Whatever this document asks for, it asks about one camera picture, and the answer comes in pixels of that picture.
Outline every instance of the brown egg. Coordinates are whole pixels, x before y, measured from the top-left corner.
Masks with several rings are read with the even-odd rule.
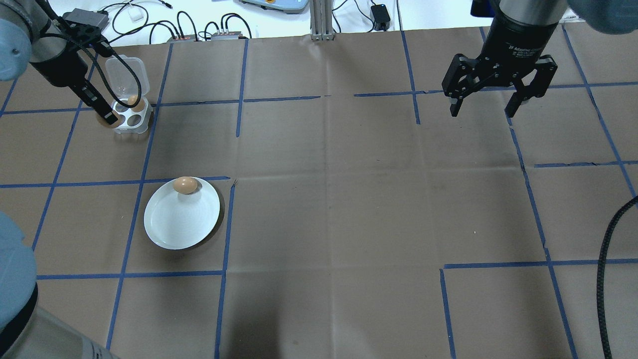
[[[199,182],[192,177],[180,177],[173,182],[173,189],[181,194],[191,194],[197,190]]]
[[[124,116],[118,114],[115,111],[112,111],[113,115],[115,115],[115,117],[119,118],[113,125],[109,125],[109,123],[107,123],[107,121],[105,119],[102,118],[102,116],[100,116],[99,114],[95,114],[95,117],[98,119],[98,122],[106,127],[106,128],[116,128],[119,127],[121,124],[124,123]]]
[[[128,101],[126,103],[133,104],[135,103],[135,101],[137,101],[137,95],[133,95],[131,97],[128,98]],[[144,99],[140,100],[140,103],[137,104],[137,106],[135,106],[133,109],[133,112],[141,112],[142,110],[144,110],[144,107],[146,107],[146,103],[144,102]]]

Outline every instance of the blue tape line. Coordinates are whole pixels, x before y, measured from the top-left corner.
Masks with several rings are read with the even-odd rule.
[[[93,110],[92,108],[88,107],[85,109],[47,109],[47,110],[21,110],[21,111],[7,111],[4,114],[7,115],[18,115],[18,114],[44,114],[44,113],[49,113],[49,112],[75,112],[75,111],[87,111],[87,110]]]
[[[38,275],[38,280],[57,280],[57,279],[107,279],[119,278],[119,273],[99,273],[99,274],[45,274]]]
[[[299,100],[314,100],[315,98],[321,98],[321,96],[296,96],[296,97],[250,98],[250,99],[248,99],[248,100],[244,100],[244,102],[299,101]]]
[[[219,307],[217,308],[217,328],[215,332],[215,359],[219,359],[219,347],[221,345],[221,318],[224,314],[224,297],[226,296],[226,272],[221,275],[221,288],[219,290]]]
[[[213,177],[200,177],[204,181],[228,181],[228,176],[213,176]],[[144,183],[166,183],[174,180],[175,178],[158,178],[158,179],[145,179]],[[56,183],[56,187],[90,187],[90,186],[115,186],[115,185],[139,185],[140,180],[133,179],[129,181],[102,181],[102,182],[64,182]],[[0,185],[0,188],[38,188],[38,187],[51,187],[53,183],[16,183],[10,185]]]
[[[580,89],[585,87],[583,84],[573,84],[573,85],[549,85],[550,89]]]
[[[410,51],[408,50],[408,40],[405,38],[405,31],[401,30],[401,39],[403,41],[403,50],[405,51],[405,60],[408,63],[408,75],[410,76],[410,88],[412,89],[412,104],[414,105],[414,117],[417,125],[421,124],[421,116],[419,115],[419,103],[417,102],[416,87],[414,86],[414,75],[412,72],[412,62],[410,61]]]
[[[503,263],[454,263],[446,264],[443,269],[468,269],[468,268],[520,268],[546,266],[547,261],[542,262],[503,262]]]
[[[222,274],[223,271],[221,270],[159,271],[153,273],[125,273],[124,278],[202,277]]]
[[[9,104],[9,99],[11,98],[11,95],[13,94],[13,89],[15,89],[15,85],[17,82],[18,82],[18,79],[13,80],[13,84],[11,84],[11,87],[9,88],[9,92],[7,92],[6,97],[4,98],[2,109],[0,109],[0,116],[5,114],[4,110],[6,110],[6,106]]]
[[[233,207],[235,204],[235,185],[230,187],[228,200],[228,220],[226,221],[226,244],[224,247],[224,264],[222,267],[221,287],[219,290],[219,306],[217,309],[217,330],[215,333],[215,359],[219,359],[219,346],[221,345],[221,320],[224,314],[224,298],[226,295],[226,271],[228,270],[228,253],[230,252],[230,230],[233,223]]]
[[[599,87],[606,87],[606,86],[635,86],[638,85],[638,81],[633,81],[633,82],[608,82],[608,83],[602,83],[602,84],[590,84],[591,88],[599,88]]]
[[[554,168],[554,167],[589,167],[589,166],[610,166],[618,165],[618,161],[612,162],[574,162],[572,164],[536,164],[534,168]]]
[[[33,187],[51,187],[52,183],[24,183],[16,185],[0,185],[0,188],[33,188]]]
[[[239,83],[239,108],[237,109],[237,129],[235,136],[241,134],[241,114],[244,107],[244,85],[246,83],[246,62],[248,60],[248,40],[244,41],[244,58],[241,65],[241,82]]]
[[[200,270],[200,271],[158,271],[149,273],[125,273],[124,278],[163,278],[163,277],[204,277],[222,275],[221,270]],[[119,278],[121,273],[97,273],[97,274],[49,274],[38,275],[38,280],[57,279],[105,279]]]
[[[42,210],[42,216],[40,217],[40,221],[38,222],[38,229],[36,230],[36,235],[33,238],[33,243],[31,244],[31,249],[33,251],[36,250],[36,246],[38,245],[38,241],[40,240],[40,233],[42,232],[42,225],[44,224],[44,219],[47,216],[48,207],[51,204],[51,198],[53,197],[53,191],[56,189],[57,179],[60,177],[60,172],[62,171],[62,165],[64,164],[64,158],[66,157],[66,152],[69,149],[69,144],[71,143],[71,137],[75,131],[75,124],[78,121],[78,117],[80,116],[80,108],[83,102],[80,101],[77,107],[77,111],[75,111],[75,116],[73,117],[73,122],[71,123],[71,130],[69,131],[68,136],[66,136],[66,142],[64,143],[64,149],[62,150],[62,155],[60,156],[60,161],[57,164],[56,175],[53,177],[53,182],[51,183],[51,189],[48,191],[47,201],[44,204],[44,209]]]
[[[565,312],[565,306],[563,304],[563,297],[560,294],[560,288],[558,287],[558,280],[556,279],[556,272],[554,266],[551,264],[551,256],[549,255],[549,249],[545,248],[545,256],[549,258],[549,276],[552,280],[552,286],[554,286],[554,294],[556,295],[556,302],[558,303],[558,311],[560,312],[561,319],[563,320],[563,327],[565,329],[565,335],[567,336],[567,343],[569,344],[569,350],[572,353],[572,359],[578,359],[578,353],[576,352],[576,345],[572,338],[572,330],[569,327],[567,320],[567,313]]]
[[[219,105],[222,103],[239,103],[239,100],[211,100],[211,101],[190,101],[190,102],[172,102],[156,105],[156,107],[171,107],[171,106],[192,106],[192,105]]]
[[[531,189],[530,185],[530,177],[527,174],[527,170],[525,169],[525,162],[523,160],[523,154],[521,153],[521,147],[518,143],[518,138],[516,137],[516,132],[514,131],[514,126],[512,124],[512,119],[505,115],[507,118],[507,123],[510,125],[510,134],[512,135],[512,141],[514,142],[514,146],[516,147],[516,153],[519,157],[519,162],[521,164],[521,171],[523,172],[523,177],[525,178],[525,187],[527,187],[527,194],[530,198],[532,212],[534,213],[534,219],[536,220],[536,227],[538,229],[538,235],[540,236],[540,241],[543,245],[543,250],[545,251],[545,260],[547,262],[547,267],[549,269],[549,274],[552,280],[552,285],[554,287],[554,295],[556,296],[556,302],[558,303],[558,310],[560,311],[560,316],[563,321],[563,327],[565,329],[565,335],[567,336],[567,342],[569,343],[569,348],[572,353],[572,359],[578,359],[578,354],[576,353],[576,347],[574,345],[574,339],[572,338],[572,331],[569,327],[569,322],[567,321],[567,314],[565,313],[565,308],[563,306],[563,298],[560,294],[560,288],[558,287],[558,281],[556,280],[556,274],[554,273],[554,267],[552,266],[552,258],[549,254],[549,250],[545,246],[545,232],[543,230],[543,225],[540,221],[540,214],[538,213],[538,207],[536,205],[536,199],[534,198],[534,192]]]
[[[629,187],[629,192],[631,192],[632,197],[635,197],[636,192],[634,190],[634,185],[632,184],[632,180],[629,178],[629,173],[627,173],[627,169],[625,168],[625,165],[623,164],[623,160],[620,157],[618,148],[616,148],[614,140],[611,138],[611,134],[609,133],[609,129],[607,129],[607,125],[605,124],[605,119],[602,117],[602,114],[600,113],[600,109],[598,108],[598,105],[596,104],[596,100],[594,99],[594,95],[591,92],[590,85],[587,82],[587,78],[585,77],[585,72],[582,69],[580,61],[578,61],[578,57],[576,56],[576,52],[574,51],[572,42],[569,39],[569,34],[567,34],[567,29],[565,29],[565,25],[562,25],[562,27],[563,27],[563,35],[565,36],[565,41],[567,42],[567,47],[569,48],[569,52],[572,54],[574,62],[576,63],[576,68],[578,68],[578,72],[581,74],[582,82],[585,84],[585,89],[587,90],[587,94],[590,96],[591,104],[594,106],[594,109],[596,109],[596,114],[598,115],[598,121],[600,122],[600,126],[605,132],[605,136],[607,137],[607,141],[609,142],[609,145],[611,146],[611,150],[613,151],[614,156],[616,157],[616,160],[618,161],[618,166],[620,167],[620,171],[622,171],[623,176],[625,177],[625,181],[627,182],[627,186]]]
[[[111,349],[111,341],[113,340],[113,329],[115,328],[115,319],[117,317],[117,310],[119,309],[119,300],[122,295],[122,285],[124,285],[122,275],[119,275],[118,277],[119,280],[117,281],[117,291],[115,292],[113,313],[111,313],[111,322],[108,325],[107,345],[105,346],[107,349]]]
[[[487,36],[485,36],[485,30],[483,30],[482,26],[479,26],[478,31],[480,31],[480,37],[483,39],[483,42],[485,42],[485,40],[487,39]]]
[[[56,183],[56,187],[91,187],[91,186],[115,186],[115,185],[138,185],[140,182],[133,181],[103,181],[103,182],[68,182]]]
[[[443,295],[443,311],[445,313],[445,326],[447,327],[447,340],[450,343],[450,357],[456,359],[456,348],[454,347],[454,335],[452,333],[452,318],[450,317],[450,303],[447,300],[447,286],[445,285],[445,274],[441,274],[441,294]]]
[[[113,331],[115,329],[115,320],[117,319],[117,311],[119,309],[119,301],[122,295],[122,285],[124,284],[124,276],[126,274],[126,265],[128,262],[129,252],[131,250],[131,242],[133,241],[133,231],[135,230],[135,224],[137,222],[137,215],[140,209],[140,201],[142,200],[142,191],[144,189],[144,180],[146,177],[146,171],[149,166],[149,159],[151,157],[151,148],[153,139],[155,136],[155,129],[157,128],[159,114],[161,110],[161,100],[164,95],[164,87],[166,86],[166,77],[168,75],[168,66],[170,65],[170,58],[173,54],[173,44],[168,47],[168,56],[166,58],[166,65],[164,67],[164,75],[162,76],[161,86],[159,88],[158,95],[158,108],[154,111],[154,121],[151,126],[151,133],[149,134],[149,144],[146,147],[146,156],[144,158],[144,166],[142,168],[142,175],[139,181],[139,187],[137,190],[137,198],[135,199],[135,207],[133,209],[133,218],[131,219],[131,227],[129,228],[128,239],[126,240],[126,249],[124,249],[124,259],[122,260],[122,268],[120,269],[119,281],[117,283],[117,292],[115,293],[115,303],[113,304],[113,312],[111,313],[111,322],[108,326],[108,336],[106,348],[111,348],[111,342],[113,340]]]
[[[355,97],[403,96],[403,95],[413,95],[413,94],[414,94],[414,91],[355,93]]]
[[[509,116],[506,116],[506,117],[507,117],[507,123],[509,123],[509,125],[512,126],[512,119],[510,119]],[[545,247],[545,231],[543,230],[543,225],[540,222],[540,214],[538,214],[536,199],[534,198],[534,193],[531,190],[530,177],[527,175],[527,170],[525,169],[525,163],[523,162],[523,154],[521,153],[521,147],[518,143],[516,132],[514,132],[514,129],[512,127],[510,127],[510,134],[514,142],[514,146],[516,147],[516,154],[518,155],[518,158],[519,158],[519,163],[521,166],[521,170],[523,172],[523,177],[525,178],[525,187],[527,189],[527,195],[530,198],[532,212],[534,213],[534,219],[536,221],[536,228],[538,229],[538,235],[540,236],[540,242],[541,244],[543,244],[543,247]]]
[[[617,258],[608,259],[607,264],[637,264],[638,258]],[[576,259],[570,261],[552,261],[554,266],[595,266],[598,265],[598,259]]]

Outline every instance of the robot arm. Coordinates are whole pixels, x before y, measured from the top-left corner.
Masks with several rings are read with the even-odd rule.
[[[88,47],[103,57],[117,55],[98,27],[68,23],[47,0],[0,0],[0,80],[18,78],[30,62],[53,86],[69,87],[103,125],[115,128],[122,120],[85,78],[88,66],[77,51]]]
[[[570,0],[569,5],[596,30],[629,33],[638,28],[636,0]],[[487,0],[475,0],[474,5]],[[491,0],[494,20],[479,56],[456,54],[442,86],[456,117],[468,95],[482,88],[514,86],[516,92],[505,107],[513,117],[532,97],[543,97],[558,65],[551,55],[541,56],[567,9],[567,0]],[[536,71],[529,85],[523,77]]]

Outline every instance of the black coiled cable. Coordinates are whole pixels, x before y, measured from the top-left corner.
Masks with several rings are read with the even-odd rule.
[[[607,321],[605,320],[605,265],[607,264],[607,251],[609,250],[609,242],[614,229],[620,221],[620,218],[631,207],[638,203],[638,196],[627,202],[620,208],[609,222],[605,236],[600,247],[600,257],[598,257],[598,273],[596,275],[596,308],[598,310],[598,329],[600,330],[600,341],[602,343],[602,352],[605,359],[611,358],[611,348],[609,347],[609,337],[607,336]]]

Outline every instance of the scale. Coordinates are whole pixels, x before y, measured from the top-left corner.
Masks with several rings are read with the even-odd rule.
[[[281,10],[285,13],[300,13],[308,4],[308,0],[241,0],[241,2],[259,5],[263,9]]]

